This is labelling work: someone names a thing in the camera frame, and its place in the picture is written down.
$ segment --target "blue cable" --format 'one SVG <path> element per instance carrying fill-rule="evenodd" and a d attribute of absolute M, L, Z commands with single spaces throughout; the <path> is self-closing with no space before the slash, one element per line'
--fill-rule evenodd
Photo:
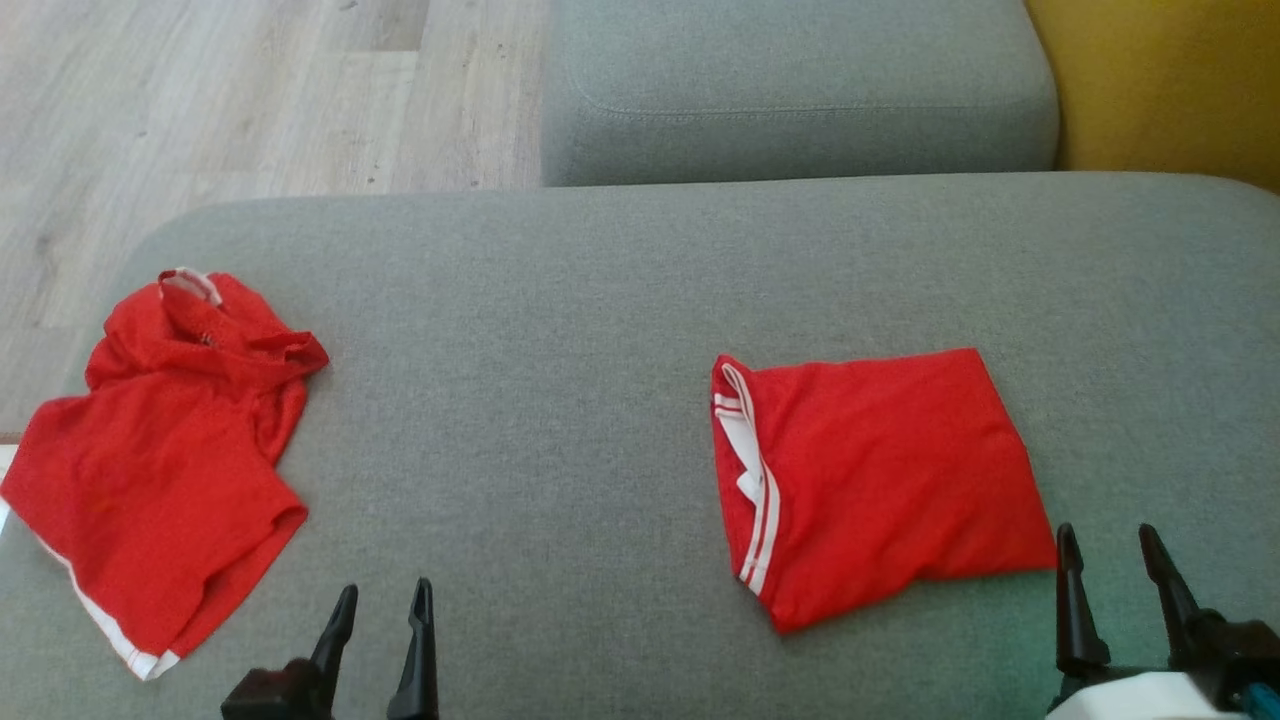
<path fill-rule="evenodd" d="M 1252 720 L 1280 720 L 1280 694 L 1262 683 L 1244 688 L 1242 705 Z"/>

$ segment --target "red cloth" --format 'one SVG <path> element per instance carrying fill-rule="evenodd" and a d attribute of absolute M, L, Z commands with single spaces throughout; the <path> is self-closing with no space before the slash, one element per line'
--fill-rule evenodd
<path fill-rule="evenodd" d="M 328 355 L 227 274 L 170 270 L 122 301 L 84 370 L 46 402 L 0 495 L 151 679 L 248 596 L 307 516 L 276 475 Z"/>
<path fill-rule="evenodd" d="M 733 571 L 781 633 L 916 578 L 1056 566 L 1030 461 L 977 350 L 712 372 Z"/>

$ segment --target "yellow sofa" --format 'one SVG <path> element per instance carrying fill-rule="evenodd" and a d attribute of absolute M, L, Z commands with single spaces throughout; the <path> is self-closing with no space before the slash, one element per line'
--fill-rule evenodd
<path fill-rule="evenodd" d="M 1280 0 L 1027 0 L 1057 79 L 1059 167 L 1280 192 Z"/>

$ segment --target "gray cushion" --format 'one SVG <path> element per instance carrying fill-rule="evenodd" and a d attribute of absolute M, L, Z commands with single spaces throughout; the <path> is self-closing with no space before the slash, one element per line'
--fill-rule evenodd
<path fill-rule="evenodd" d="M 977 346 L 1073 520 L 1120 662 L 1165 656 L 1137 527 L 1207 605 L 1280 624 L 1280 200 L 1199 177 L 997 174 L 229 205 L 111 299 L 229 270 L 333 365 L 280 465 L 312 515 L 230 620 L 142 684 L 20 525 L 13 717 L 209 717 L 361 587 L 338 717 L 379 717 L 420 574 L 445 717 L 1038 717 L 1048 573 L 919 584 L 780 638 L 728 562 L 718 352 Z"/>
<path fill-rule="evenodd" d="M 1048 169 L 1021 0 L 558 0 L 548 184 Z"/>

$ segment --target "gray sofa seat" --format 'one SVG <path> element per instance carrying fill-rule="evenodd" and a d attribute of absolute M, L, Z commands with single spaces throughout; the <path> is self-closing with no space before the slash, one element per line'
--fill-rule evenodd
<path fill-rule="evenodd" d="M 1021 0 L 557 0 L 548 184 L 1042 170 Z"/>
<path fill-rule="evenodd" d="M 211 717 L 360 584 L 338 717 L 380 717 L 435 583 L 444 717 L 1039 717 L 1048 573 L 922 583 L 780 638 L 736 579 L 718 352 L 755 366 L 977 346 L 1071 520 L 1120 662 L 1167 650 L 1137 542 L 1280 625 L 1280 199 L 1203 177 L 993 174 L 227 205 L 161 269 L 237 274 L 333 364 L 280 464 L 311 518 L 248 601 L 136 680 L 20 523 L 0 715 Z M 78 389 L 73 382 L 70 389 Z"/>

